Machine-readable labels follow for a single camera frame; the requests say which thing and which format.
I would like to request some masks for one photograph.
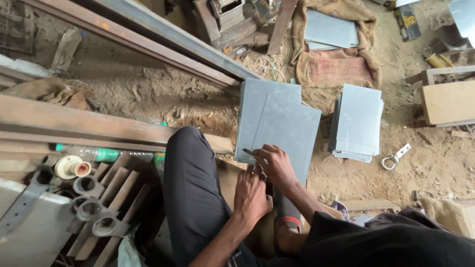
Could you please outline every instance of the cardboard box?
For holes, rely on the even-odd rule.
[[[399,29],[404,42],[415,40],[421,36],[412,4],[394,8],[394,16],[398,20]]]

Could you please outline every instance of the sandy ground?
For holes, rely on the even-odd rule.
[[[411,199],[413,190],[427,191],[435,197],[450,192],[461,199],[475,197],[475,194],[467,193],[468,187],[475,189],[473,141],[451,137],[450,128],[413,129],[409,124],[419,110],[420,97],[418,94],[412,96],[412,93],[420,82],[408,86],[403,79],[430,68],[421,53],[435,36],[437,28],[452,23],[447,3],[422,0],[414,4],[422,37],[409,43],[402,42],[392,11],[368,0],[364,4],[379,19],[373,49],[383,71],[381,89],[385,109],[382,118],[389,123],[380,131],[381,156],[373,157],[371,163],[335,158],[326,151],[327,140],[319,139],[308,172],[308,190],[324,202],[336,196],[341,200],[388,199],[401,207],[414,204]],[[42,12],[37,13],[40,28],[37,53],[34,57],[22,58],[49,68],[61,32],[71,25]],[[104,103],[109,114],[145,121],[166,121],[174,127],[192,124],[205,133],[229,137],[235,142],[237,99],[156,60],[91,33],[85,34],[68,74],[95,88],[97,98]],[[289,38],[288,35],[285,37],[280,54],[269,57],[278,69],[283,69],[287,81],[294,77],[294,68],[285,64],[290,54]],[[265,46],[255,46],[237,61],[274,80],[270,70],[260,67],[270,66],[260,53],[262,51],[265,51]],[[302,98],[321,109],[323,114],[329,114],[340,92],[341,88],[308,88],[303,90]],[[382,169],[382,157],[395,153],[406,143],[412,149],[395,170]],[[233,155],[220,158],[233,162]]]

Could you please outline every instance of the rusty steel beam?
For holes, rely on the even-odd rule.
[[[68,0],[22,0],[81,28],[170,64],[201,81],[239,96],[241,82],[99,16]]]

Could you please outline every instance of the metal plate with holes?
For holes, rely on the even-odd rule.
[[[30,184],[0,219],[0,238],[7,236],[22,223],[33,204],[49,188],[52,178],[53,175],[45,170],[39,170],[33,175]]]
[[[4,215],[26,186],[0,178],[0,216]],[[32,204],[23,222],[0,239],[0,265],[3,267],[50,267],[71,237],[66,231],[74,215],[71,199],[44,192]]]

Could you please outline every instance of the black trousers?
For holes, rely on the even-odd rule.
[[[232,213],[220,192],[214,153],[196,127],[181,128],[168,141],[163,196],[175,263],[184,267],[213,240]],[[294,263],[291,258],[257,258],[241,242],[228,266]]]

